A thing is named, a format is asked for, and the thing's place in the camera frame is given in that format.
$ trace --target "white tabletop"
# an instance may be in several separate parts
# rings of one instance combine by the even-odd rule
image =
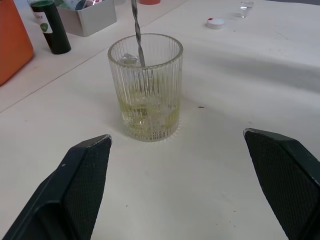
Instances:
[[[163,141],[125,134],[107,50],[3,111],[0,236],[70,147],[111,134],[93,240],[287,239],[242,132],[287,135],[320,159],[319,6],[259,0],[248,19],[238,8],[189,0],[143,28],[184,46],[180,124]],[[206,29],[209,17],[225,28]]]

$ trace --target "orange object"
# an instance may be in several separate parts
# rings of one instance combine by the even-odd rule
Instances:
[[[146,4],[146,5],[152,5],[152,4],[158,4],[160,3],[161,0],[140,0],[141,4]]]
[[[13,0],[0,0],[0,38],[0,85],[2,85],[34,54]]]

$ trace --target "white bottle cap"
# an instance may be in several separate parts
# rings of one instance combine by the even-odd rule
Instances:
[[[225,25],[225,20],[218,17],[210,17],[206,22],[206,26],[210,29],[222,29]]]

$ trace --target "glass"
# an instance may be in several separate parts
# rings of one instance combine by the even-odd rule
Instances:
[[[253,1],[242,1],[240,5],[241,17],[244,19],[248,16],[249,11],[254,7]]]
[[[141,39],[145,67],[139,64],[135,35],[113,44],[108,58],[128,134],[155,142],[179,124],[183,46],[162,34],[142,34]]]

